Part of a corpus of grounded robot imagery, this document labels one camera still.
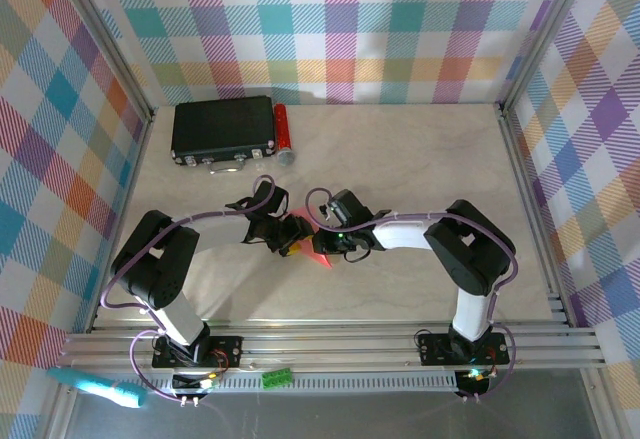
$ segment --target plaid wallpaper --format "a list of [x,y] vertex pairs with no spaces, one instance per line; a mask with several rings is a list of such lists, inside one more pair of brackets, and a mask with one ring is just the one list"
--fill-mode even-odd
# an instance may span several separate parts
[[141,128],[70,0],[0,0],[0,438],[83,327]]
[[640,0],[576,0],[516,110],[572,305],[640,437]]
[[506,80],[502,84],[500,94],[498,95],[497,102],[503,102],[507,93],[509,92],[509,88],[513,84],[513,81],[515,80],[516,77],[518,77],[518,74],[521,72],[522,62],[531,51],[531,48],[533,47],[533,43],[535,39],[537,39],[538,32],[540,31],[542,25],[549,18],[549,8],[553,3],[553,1],[554,0],[542,1],[542,5],[540,6],[540,9],[538,9],[537,14],[533,19],[533,21],[531,22],[531,25],[529,26],[529,30],[527,31],[527,34],[520,45],[518,54],[516,55],[515,59],[511,63],[511,67],[509,68],[509,72],[507,73]]
[[95,0],[156,103],[309,104],[494,102],[550,0],[118,1]]

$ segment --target wire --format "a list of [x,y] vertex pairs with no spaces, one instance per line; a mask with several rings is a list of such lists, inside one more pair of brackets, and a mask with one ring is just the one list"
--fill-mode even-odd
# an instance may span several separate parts
[[349,264],[355,264],[356,262],[364,261],[367,257],[369,257],[371,255],[371,248],[367,249],[363,255],[361,255],[360,257],[356,257],[355,259],[349,259],[347,257],[347,254],[349,253],[345,252],[342,255],[342,257],[344,257],[344,260],[347,261]]
[[509,378],[511,377],[511,374],[513,373],[513,369],[516,366],[516,352],[517,352],[517,348],[516,348],[516,340],[513,337],[513,333],[511,332],[511,330],[505,326],[504,324],[494,324],[493,326],[494,328],[498,328],[498,329],[502,329],[504,332],[507,333],[507,336],[509,337],[509,341],[511,341],[511,360],[509,361],[509,366],[507,367],[507,372],[505,373],[505,375],[502,377],[502,379],[500,380],[500,382],[498,384],[496,384],[492,389],[489,389],[487,392],[485,392],[482,397],[486,397],[487,394],[494,394],[495,391],[497,391],[498,389],[504,387],[504,385],[507,383],[507,381],[509,380]]
[[222,356],[224,358],[225,362],[227,363],[226,367],[224,368],[224,371],[221,371],[221,373],[224,374],[225,372],[227,372],[229,370],[229,366],[231,365],[231,363],[229,362],[229,356],[227,356],[227,353],[224,352],[221,349],[214,349],[213,353],[218,356],[218,359],[220,358],[220,356]]
[[420,335],[421,332],[427,332],[429,334],[433,334],[433,332],[431,332],[429,329],[420,329],[418,330],[414,335],[413,335],[413,343],[416,345],[416,347],[418,349],[420,349],[420,344],[418,344],[418,335]]
[[140,339],[142,339],[144,336],[146,336],[148,334],[156,334],[157,335],[158,331],[154,331],[153,329],[147,329],[145,331],[140,332],[131,341],[131,345],[129,346],[129,360],[131,361],[131,367],[133,367],[133,371],[140,378],[140,380],[143,382],[143,384],[145,386],[147,386],[149,389],[151,389],[153,392],[155,392],[157,395],[159,395],[161,397],[164,397],[165,399],[169,399],[170,401],[182,402],[176,396],[172,396],[171,394],[167,394],[163,390],[158,389],[156,386],[154,386],[146,377],[144,377],[144,374],[142,374],[142,371],[138,367],[138,364],[136,363],[136,358],[134,357],[134,350],[135,350],[135,347],[136,347],[136,342],[138,342]]
[[169,234],[171,231],[173,231],[177,227],[182,226],[183,224],[187,224],[187,223],[190,223],[190,222],[198,221],[200,219],[205,219],[205,218],[208,218],[208,217],[238,216],[238,215],[241,215],[241,214],[248,214],[249,212],[253,212],[256,209],[259,209],[262,206],[264,206],[267,202],[269,202],[269,200],[273,196],[273,193],[275,192],[275,189],[276,189],[276,183],[275,183],[275,180],[273,179],[273,177],[271,177],[268,174],[263,174],[261,176],[258,176],[256,178],[256,180],[253,182],[253,193],[254,194],[255,194],[255,192],[257,190],[258,183],[263,179],[266,179],[269,182],[271,182],[271,189],[269,190],[269,194],[267,194],[267,197],[263,201],[261,201],[258,204],[256,204],[255,206],[251,206],[251,207],[249,207],[247,209],[242,209],[242,210],[239,210],[239,211],[202,212],[200,214],[196,214],[194,216],[186,217],[186,218],[181,219],[179,221],[172,222],[168,227],[166,227],[165,229],[160,231],[153,239],[151,239],[151,241],[149,241],[149,243],[146,246],[144,246],[142,249],[140,249],[136,253],[136,255],[134,255],[124,266],[122,266],[118,270],[118,272],[116,272],[116,274],[114,274],[113,278],[107,283],[107,286],[102,291],[102,294],[100,296],[100,305],[102,307],[104,307],[105,309],[124,309],[124,308],[127,308],[127,307],[135,307],[137,309],[142,309],[142,310],[146,311],[149,314],[149,317],[151,317],[151,319],[153,319],[154,322],[162,330],[166,330],[166,328],[164,327],[164,325],[162,324],[162,322],[160,321],[158,316],[156,316],[156,314],[153,312],[153,310],[149,306],[147,306],[146,304],[140,304],[138,302],[126,302],[126,303],[122,303],[122,304],[112,304],[112,303],[110,303],[107,300],[107,297],[109,296],[109,293],[111,292],[111,289],[113,289],[113,286],[115,286],[116,282],[118,282],[129,271],[129,269],[131,269],[140,259],[142,259],[142,257],[145,254],[147,254],[153,248],[153,246],[155,246],[167,234]]
[[[183,224],[187,224],[190,222],[195,222],[198,221],[200,219],[205,219],[205,218],[209,218],[209,217],[220,217],[220,216],[235,216],[235,215],[241,215],[241,214],[247,214],[249,212],[253,212],[257,209],[259,209],[260,207],[262,207],[263,205],[265,205],[273,196],[273,193],[275,192],[275,181],[273,179],[273,177],[267,175],[267,174],[263,174],[261,176],[258,176],[256,178],[256,180],[253,183],[253,193],[255,194],[256,189],[257,189],[257,185],[259,183],[259,181],[261,181],[262,179],[267,179],[271,182],[271,188],[269,190],[269,194],[267,195],[267,197],[261,201],[260,203],[256,204],[255,206],[252,206],[250,208],[247,209],[242,209],[239,211],[212,211],[212,212],[203,212],[203,213],[199,213],[196,214],[194,216],[191,217],[187,217],[184,219],[181,219],[179,221],[176,222],[172,222],[167,228],[163,229],[162,231],[160,231],[151,241],[149,241],[149,243],[143,247],[140,251],[138,251],[123,267],[121,267],[118,272],[113,276],[113,278],[107,283],[107,286],[105,287],[105,289],[103,290],[101,296],[100,296],[100,304],[102,305],[102,307],[106,308],[106,309],[123,309],[123,308],[127,308],[127,307],[135,307],[138,309],[142,309],[144,311],[146,311],[149,316],[156,322],[156,324],[158,324],[158,326],[161,328],[161,330],[164,332],[166,330],[166,328],[164,327],[164,325],[162,324],[162,322],[160,321],[160,319],[154,314],[153,310],[147,306],[146,304],[139,304],[139,303],[122,303],[122,304],[112,304],[110,302],[108,302],[107,297],[109,295],[109,293],[111,292],[111,289],[113,289],[113,287],[115,286],[116,282],[118,282],[128,271],[129,269],[131,269],[145,254],[147,254],[152,248],[153,246],[155,246],[158,242],[160,242],[165,236],[167,236],[171,231],[173,231],[174,229],[176,229],[177,227],[183,225]],[[491,231],[489,231],[488,229],[486,229],[484,226],[476,223],[475,221],[472,221],[470,219],[467,219],[465,217],[462,216],[458,216],[456,214],[451,214],[448,212],[435,212],[435,213],[427,213],[427,214],[394,214],[394,216],[391,217],[383,217],[380,219],[376,219],[373,221],[368,221],[365,222],[364,224],[360,224],[358,226],[354,226],[354,227],[346,227],[346,228],[335,228],[335,227],[328,227],[325,224],[321,223],[318,219],[316,219],[316,217],[314,216],[313,212],[311,211],[311,206],[309,204],[310,198],[311,196],[316,193],[316,192],[324,192],[325,194],[327,194],[327,196],[329,197],[329,199],[332,198],[332,194],[331,191],[329,191],[328,189],[325,188],[321,188],[321,187],[317,187],[314,189],[311,189],[308,193],[307,196],[305,197],[305,208],[307,210],[307,213],[309,215],[309,219],[311,220],[312,223],[314,223],[317,227],[319,227],[320,229],[324,229],[327,230],[329,232],[338,232],[338,233],[344,233],[344,232],[354,232],[357,231],[359,229],[365,228],[365,227],[369,227],[372,225],[378,225],[378,224],[384,224],[387,222],[391,222],[391,221],[401,221],[401,220],[433,220],[433,219],[442,219],[442,218],[451,218],[454,219],[458,222],[461,222],[463,224],[466,224],[468,226],[471,226],[472,228],[476,229],[477,231],[481,232],[482,234],[484,234],[485,236],[489,237],[489,239],[493,240],[502,250],[503,252],[507,255],[507,257],[509,258],[509,260],[511,261],[512,267],[511,267],[511,274],[503,281],[501,281],[500,283],[496,284],[493,290],[493,296],[491,298],[491,302],[489,305],[489,313],[488,313],[488,318],[489,321],[491,322],[491,317],[493,315],[493,310],[495,308],[495,302],[496,302],[496,298],[497,298],[497,292],[498,289],[500,289],[502,286],[510,283],[511,281],[513,281],[518,273],[518,262],[515,258],[515,255],[513,254],[513,252],[511,251],[511,249],[509,249],[509,247],[499,238],[497,237],[494,233],[492,233]],[[361,258],[357,259],[357,261],[364,259],[365,257],[367,257],[369,255],[369,253],[371,253],[371,250],[369,249],[367,251],[367,253],[362,256]],[[498,383],[497,386],[495,386],[493,389],[491,389],[490,391],[487,391],[486,394],[489,393],[493,393],[493,391],[503,387],[503,384],[507,381],[507,379],[510,377],[511,373],[513,372],[513,368],[515,366],[515,357],[516,357],[516,345],[515,345],[515,340],[513,338],[513,334],[511,333],[511,331],[504,325],[500,324],[500,325],[495,325],[495,327],[501,328],[503,329],[507,335],[509,336],[510,340],[511,340],[511,344],[512,344],[512,360],[509,364],[509,368],[507,369],[507,373],[505,375],[505,377]],[[180,399],[178,399],[175,396],[172,396],[170,394],[165,393],[164,391],[158,389],[157,387],[155,387],[146,377],[144,377],[144,375],[142,374],[140,368],[138,367],[136,361],[135,361],[135,357],[134,357],[134,348],[136,343],[138,342],[138,340],[140,340],[142,337],[144,337],[145,335],[148,334],[154,334],[157,335],[158,331],[154,331],[152,329],[148,329],[148,330],[144,330],[142,332],[140,332],[138,335],[136,335],[133,340],[131,341],[131,345],[129,347],[129,360],[131,361],[131,366],[134,370],[134,372],[136,373],[136,375],[140,378],[140,380],[152,391],[154,391],[156,394],[158,394],[161,397],[164,397],[166,399],[169,399],[171,401],[174,402],[182,402]],[[228,361],[228,357],[226,357],[227,359],[227,369],[229,366],[229,361]]]
[[494,285],[493,288],[493,293],[491,296],[491,300],[489,301],[489,309],[487,312],[487,319],[489,320],[490,323],[493,322],[493,311],[495,310],[496,307],[496,300],[497,300],[497,296],[498,296],[498,291],[500,288],[502,288],[503,286],[506,286],[507,284],[509,284],[511,281],[513,281],[516,276],[518,275],[518,260],[516,259],[515,254],[513,253],[513,251],[511,249],[509,249],[509,246],[507,246],[505,244],[505,242],[500,239],[498,236],[496,236],[493,232],[491,232],[489,229],[487,229],[486,227],[484,227],[481,224],[478,224],[475,221],[472,221],[471,219],[467,219],[466,217],[463,216],[459,216],[457,214],[452,214],[450,212],[429,212],[429,213],[418,213],[418,214],[394,214],[393,216],[388,216],[388,217],[382,217],[379,219],[374,219],[372,221],[367,221],[363,224],[359,224],[357,226],[352,226],[352,227],[329,227],[326,224],[322,223],[320,220],[318,220],[315,215],[313,214],[313,211],[311,210],[311,205],[310,205],[310,200],[311,200],[311,196],[313,196],[313,194],[315,194],[316,192],[323,192],[325,193],[328,198],[329,201],[333,198],[333,195],[331,194],[331,191],[329,191],[329,189],[326,189],[324,187],[315,187],[313,189],[311,189],[305,199],[304,199],[304,206],[307,210],[307,214],[309,215],[309,220],[315,224],[317,227],[319,227],[320,229],[324,229],[325,231],[329,231],[329,232],[337,232],[337,233],[345,233],[345,232],[355,232],[358,231],[360,229],[364,229],[366,227],[370,227],[370,226],[376,226],[379,224],[386,224],[387,222],[392,222],[392,221],[424,221],[424,220],[434,220],[434,219],[444,219],[444,218],[450,218],[450,219],[454,219],[462,224],[466,224],[467,226],[472,227],[473,229],[475,229],[476,231],[484,234],[485,236],[487,236],[489,239],[491,239],[493,242],[495,242],[498,247],[500,247],[500,249],[502,249],[502,252],[505,253],[505,255],[509,258],[509,261],[511,262],[511,273],[507,276],[506,279],[504,279],[503,281],[497,283]]

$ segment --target table surface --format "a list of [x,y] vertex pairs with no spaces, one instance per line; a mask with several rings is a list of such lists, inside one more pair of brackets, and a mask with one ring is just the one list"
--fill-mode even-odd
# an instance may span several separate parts
[[[250,195],[259,174],[290,192],[291,208],[316,186],[348,188],[372,212],[443,210],[468,199],[515,243],[520,263],[496,319],[551,317],[507,152],[490,105],[289,106],[296,161],[249,160],[241,172],[211,176],[180,167],[169,151],[173,108],[161,108],[124,219],[120,245],[145,212],[173,217],[219,210]],[[281,258],[264,245],[226,245],[194,256],[183,291],[207,319],[448,321],[455,284],[434,254],[373,253],[357,264],[340,256],[326,269],[308,257]],[[130,298],[119,287],[113,302]],[[144,319],[135,310],[100,310],[100,319]]]

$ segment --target green terminal block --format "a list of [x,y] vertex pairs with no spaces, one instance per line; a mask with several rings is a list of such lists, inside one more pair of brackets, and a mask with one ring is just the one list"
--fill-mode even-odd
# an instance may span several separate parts
[[293,383],[293,374],[291,369],[280,369],[279,371],[265,372],[262,374],[262,388],[274,389],[276,387],[284,387]]

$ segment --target black case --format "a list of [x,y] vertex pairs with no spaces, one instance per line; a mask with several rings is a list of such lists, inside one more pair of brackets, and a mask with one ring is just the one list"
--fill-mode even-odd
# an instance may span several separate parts
[[195,166],[274,152],[273,106],[268,96],[176,106],[171,138],[171,156],[176,164]]

